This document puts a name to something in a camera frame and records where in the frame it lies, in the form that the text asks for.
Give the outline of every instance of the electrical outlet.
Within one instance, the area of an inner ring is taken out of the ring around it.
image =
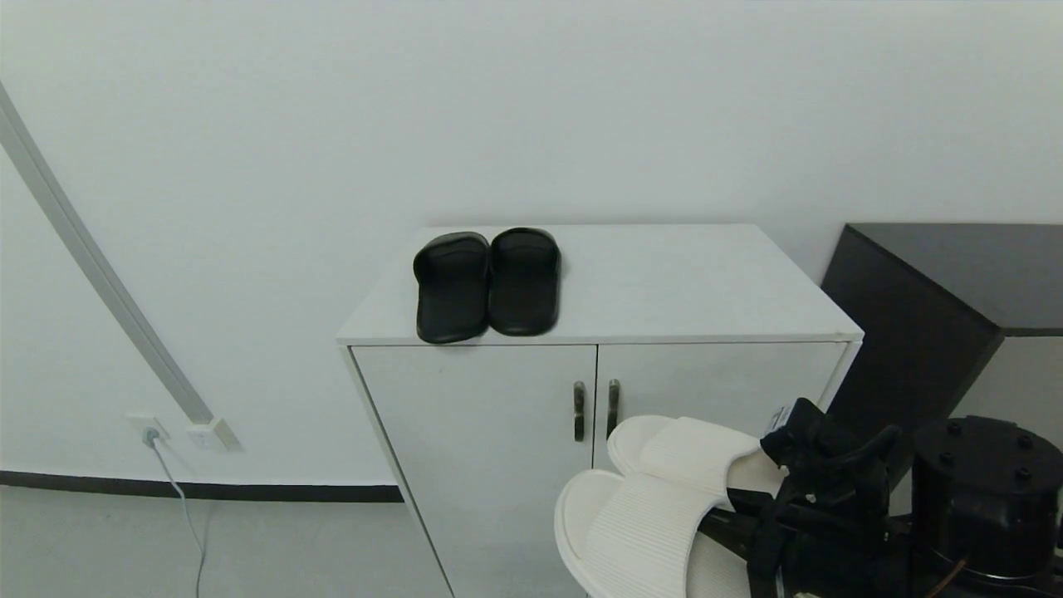
[[[170,435],[166,433],[166,429],[163,425],[158,423],[152,415],[138,415],[135,413],[130,413],[125,415],[125,420],[129,421],[130,426],[132,426],[137,431],[137,438],[141,441],[144,440],[144,431],[148,428],[154,428],[158,430],[158,440],[168,441]]]
[[[203,450],[229,452],[240,448],[236,434],[220,417],[215,417],[209,424],[189,426],[187,431],[192,444]]]

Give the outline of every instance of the white cabinet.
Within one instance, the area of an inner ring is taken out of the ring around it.
[[[583,596],[554,546],[554,501],[577,472],[611,467],[610,404],[620,422],[688,415],[759,435],[798,396],[826,409],[862,338],[756,226],[544,227],[563,262],[547,335],[418,340],[410,261],[459,228],[415,235],[339,334],[456,598]]]

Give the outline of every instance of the cabinet door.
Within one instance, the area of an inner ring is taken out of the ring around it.
[[[584,596],[557,552],[554,503],[591,465],[596,347],[353,353],[454,596]]]
[[[819,403],[845,343],[603,345],[598,348],[594,466],[613,469],[606,448],[609,386],[617,421],[694,417],[763,435],[772,413],[806,397]]]

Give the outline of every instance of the black motor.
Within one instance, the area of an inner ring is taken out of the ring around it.
[[[974,595],[1057,595],[1063,454],[1014,424],[975,416],[930,424],[913,441],[914,595],[950,574],[957,591],[983,591]],[[972,593],[940,594],[949,595]]]

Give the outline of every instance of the gray floor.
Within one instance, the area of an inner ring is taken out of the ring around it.
[[[191,501],[202,598],[443,597],[403,505]],[[193,596],[176,499],[0,488],[3,598]]]

